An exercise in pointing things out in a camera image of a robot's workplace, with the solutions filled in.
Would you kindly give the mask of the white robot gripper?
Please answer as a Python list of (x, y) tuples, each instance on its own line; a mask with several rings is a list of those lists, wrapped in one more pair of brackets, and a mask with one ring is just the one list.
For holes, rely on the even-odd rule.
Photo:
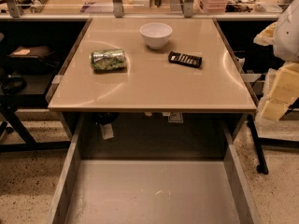
[(292, 3), (278, 18), (258, 33), (253, 42), (260, 46), (273, 45), (274, 55), (284, 63), (276, 71), (274, 83), (267, 95), (261, 117), (279, 121), (299, 98), (299, 0)]

